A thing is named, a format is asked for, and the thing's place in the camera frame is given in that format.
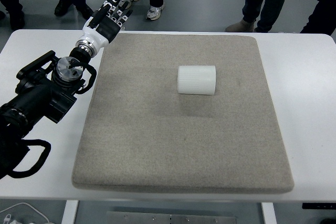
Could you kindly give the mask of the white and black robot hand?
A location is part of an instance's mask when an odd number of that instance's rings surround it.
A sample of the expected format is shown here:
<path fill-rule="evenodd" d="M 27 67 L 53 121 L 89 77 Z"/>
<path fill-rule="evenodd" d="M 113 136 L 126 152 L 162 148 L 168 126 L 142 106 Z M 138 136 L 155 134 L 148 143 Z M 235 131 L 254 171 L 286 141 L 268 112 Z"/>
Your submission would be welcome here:
<path fill-rule="evenodd" d="M 76 47 L 84 49 L 94 57 L 101 48 L 111 43 L 124 23 L 132 14 L 127 9 L 128 2 L 119 5 L 121 0 L 105 0 L 86 21 L 82 29 L 83 35 L 76 42 Z"/>

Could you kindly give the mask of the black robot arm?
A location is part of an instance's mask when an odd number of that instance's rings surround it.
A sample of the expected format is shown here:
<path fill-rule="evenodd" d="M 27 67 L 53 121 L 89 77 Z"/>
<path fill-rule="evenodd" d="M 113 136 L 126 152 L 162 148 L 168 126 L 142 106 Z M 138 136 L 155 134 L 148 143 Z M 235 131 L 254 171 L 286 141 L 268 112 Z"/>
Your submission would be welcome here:
<path fill-rule="evenodd" d="M 18 72 L 17 95 L 1 106 L 1 177 L 25 178 L 41 169 L 51 144 L 24 137 L 43 117 L 58 123 L 74 105 L 75 94 L 83 94 L 93 86 L 97 72 L 89 65 L 92 57 L 84 46 L 74 48 L 63 58 L 51 50 Z M 31 146 L 44 150 L 30 169 L 16 171 Z"/>

